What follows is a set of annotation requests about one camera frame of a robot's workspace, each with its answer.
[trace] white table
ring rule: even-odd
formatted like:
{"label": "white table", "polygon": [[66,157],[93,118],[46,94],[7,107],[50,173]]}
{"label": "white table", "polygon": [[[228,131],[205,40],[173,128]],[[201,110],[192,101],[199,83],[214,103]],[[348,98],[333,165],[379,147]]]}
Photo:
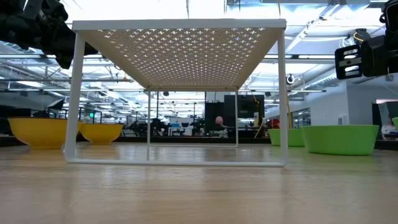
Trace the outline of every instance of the white table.
{"label": "white table", "polygon": [[[287,117],[280,119],[280,162],[107,161],[75,157],[76,126],[85,41],[151,91],[238,90],[278,41],[280,114],[287,114],[284,19],[163,19],[73,21],[76,31],[65,159],[79,163],[284,166],[287,162]],[[150,142],[150,97],[148,97]],[[237,115],[237,97],[235,114]],[[238,146],[238,128],[236,144]],[[214,147],[231,147],[216,145]]]}

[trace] ceiling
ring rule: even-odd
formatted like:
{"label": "ceiling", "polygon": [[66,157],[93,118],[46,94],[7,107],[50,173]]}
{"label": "ceiling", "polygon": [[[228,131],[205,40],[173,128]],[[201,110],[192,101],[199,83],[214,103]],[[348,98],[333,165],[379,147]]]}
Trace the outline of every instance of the ceiling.
{"label": "ceiling", "polygon": [[[347,0],[347,4],[329,4],[328,0],[317,1],[288,1],[281,0],[280,16],[278,5],[275,1],[266,0],[104,0],[101,4],[97,0],[61,0],[69,14],[67,23],[74,20],[115,20],[115,19],[201,19],[201,18],[236,18],[236,19],[287,19],[285,31],[286,54],[289,55],[317,55],[323,60],[289,60],[287,59],[286,73],[295,77],[295,83],[290,89],[301,90],[305,86],[311,89],[321,90],[326,86],[336,84],[328,82],[324,85],[323,76],[334,68],[334,52],[337,48],[352,44],[352,40],[346,40],[349,34],[353,34],[357,28],[366,28],[372,35],[383,35],[385,26],[379,22],[381,14],[380,4],[370,0]],[[6,54],[42,54],[40,50],[30,49],[23,51],[17,45],[0,44],[0,56]],[[271,48],[264,63],[260,63],[246,80],[244,87],[249,89],[278,89],[278,69],[275,58],[277,47]],[[61,69],[53,58],[4,58],[0,57],[3,72],[0,77],[20,78],[27,80],[46,79],[40,82],[46,88],[59,90],[69,89],[69,79],[72,69]],[[118,116],[130,114],[131,110],[138,111],[139,116],[147,114],[147,93],[136,83],[133,78],[118,70],[111,61],[94,55],[84,61],[83,79],[92,82],[84,82],[83,89],[99,90],[124,90],[124,91],[85,91],[82,98],[87,99],[82,103],[92,102],[92,107],[103,110],[104,113],[112,113]],[[22,83],[0,82],[2,88],[36,88]],[[52,94],[68,96],[67,91],[52,91]],[[169,96],[160,94],[159,102],[162,103],[159,114],[162,117],[175,115],[190,116],[202,114],[205,101],[204,92],[169,93]],[[272,93],[270,99],[276,99],[277,93]],[[305,94],[295,94],[298,100]],[[156,105],[156,93],[152,95],[153,106]]]}

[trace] person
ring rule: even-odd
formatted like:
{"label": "person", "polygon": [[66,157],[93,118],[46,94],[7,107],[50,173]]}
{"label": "person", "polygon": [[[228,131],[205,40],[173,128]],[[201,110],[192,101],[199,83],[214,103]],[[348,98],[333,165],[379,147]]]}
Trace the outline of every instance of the person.
{"label": "person", "polygon": [[221,138],[228,138],[228,130],[224,126],[224,119],[221,116],[216,117],[216,126],[214,128],[213,134],[218,135]]}

